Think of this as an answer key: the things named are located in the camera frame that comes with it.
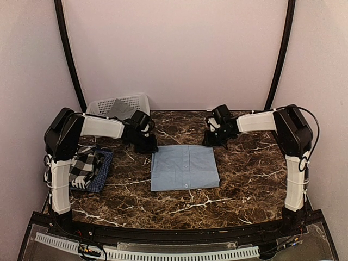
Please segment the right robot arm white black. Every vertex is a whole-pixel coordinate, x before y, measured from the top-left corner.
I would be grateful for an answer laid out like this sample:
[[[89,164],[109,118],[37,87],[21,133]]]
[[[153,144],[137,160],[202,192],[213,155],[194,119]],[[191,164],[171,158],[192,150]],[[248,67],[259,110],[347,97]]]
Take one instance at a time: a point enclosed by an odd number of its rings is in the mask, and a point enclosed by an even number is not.
[[[319,141],[303,116],[307,109],[294,104],[260,112],[232,116],[228,107],[220,105],[206,117],[208,129],[204,133],[203,145],[227,147],[231,139],[242,133],[273,131],[279,149],[284,154],[287,166],[287,194],[283,212],[287,216],[278,223],[277,230],[289,236],[299,226],[297,217],[307,201],[309,183],[308,165]]]

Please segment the light blue long sleeve shirt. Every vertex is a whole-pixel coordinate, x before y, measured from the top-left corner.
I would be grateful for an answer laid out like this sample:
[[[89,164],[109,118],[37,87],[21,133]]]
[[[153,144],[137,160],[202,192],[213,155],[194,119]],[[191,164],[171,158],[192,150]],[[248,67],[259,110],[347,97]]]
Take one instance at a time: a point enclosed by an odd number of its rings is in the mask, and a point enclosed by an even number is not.
[[[218,188],[214,150],[199,145],[159,146],[152,154],[151,191]]]

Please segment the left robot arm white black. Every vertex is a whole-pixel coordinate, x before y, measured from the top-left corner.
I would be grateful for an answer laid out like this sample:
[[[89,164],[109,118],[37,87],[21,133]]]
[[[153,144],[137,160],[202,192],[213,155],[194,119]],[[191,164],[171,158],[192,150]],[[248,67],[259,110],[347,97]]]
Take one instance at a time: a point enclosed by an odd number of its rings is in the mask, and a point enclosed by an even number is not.
[[[120,139],[124,144],[132,144],[137,153],[149,154],[158,151],[156,136],[150,133],[153,128],[154,121],[140,110],[136,110],[129,119],[120,120],[62,108],[44,135],[51,211],[57,215],[71,212],[69,168],[80,137]]]

